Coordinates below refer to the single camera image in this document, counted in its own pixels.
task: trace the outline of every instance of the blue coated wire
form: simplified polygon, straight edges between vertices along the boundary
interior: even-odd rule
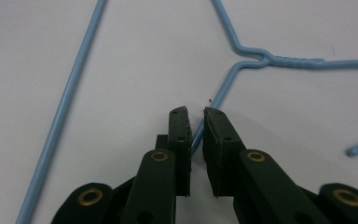
[[[89,27],[87,28],[83,42],[81,43],[79,52],[76,56],[74,66],[68,78],[68,82],[66,83],[65,90],[63,91],[62,98],[54,116],[54,120],[51,123],[48,137],[43,146],[42,153],[34,170],[34,175],[17,217],[17,224],[29,223],[33,215],[34,207],[43,187],[43,183],[48,172],[48,167],[51,164],[52,156],[54,154],[69,105],[71,104],[78,78],[80,76],[84,62],[86,61],[87,53],[89,52],[91,40],[94,37],[98,21],[103,12],[104,3],[105,0],[98,0],[94,12],[92,13]]]
[[[228,75],[220,87],[218,93],[216,94],[213,102],[211,104],[212,108],[218,108],[224,98],[227,95],[228,89],[230,88],[232,82],[234,81],[235,76],[242,68],[263,68],[269,65],[282,66],[282,67],[292,67],[292,68],[301,68],[301,69],[342,69],[342,68],[358,68],[358,60],[347,60],[347,61],[332,61],[328,62],[325,59],[301,59],[301,58],[289,58],[275,56],[264,49],[256,48],[247,48],[241,45],[237,34],[235,33],[234,27],[231,24],[231,21],[221,3],[220,0],[213,0],[213,5],[216,9],[217,14],[220,17],[221,22],[227,32],[229,42],[234,51],[241,56],[259,56],[261,61],[258,62],[240,62],[232,66]],[[194,133],[193,139],[194,142],[191,146],[191,154],[194,154],[200,144],[200,139],[202,138],[203,121],[199,124],[196,132]],[[358,155],[358,147],[353,147],[347,150],[348,156]]]

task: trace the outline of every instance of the white surface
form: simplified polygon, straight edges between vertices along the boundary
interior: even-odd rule
[[[96,1],[0,0],[0,223],[14,223]],[[243,45],[276,55],[358,59],[358,1],[223,1]],[[168,112],[193,129],[232,64],[210,1],[109,1],[33,223],[49,223],[76,188],[134,176]],[[358,188],[358,70],[243,70],[223,103],[248,148],[298,185]],[[199,150],[176,223],[237,223],[216,200]]]

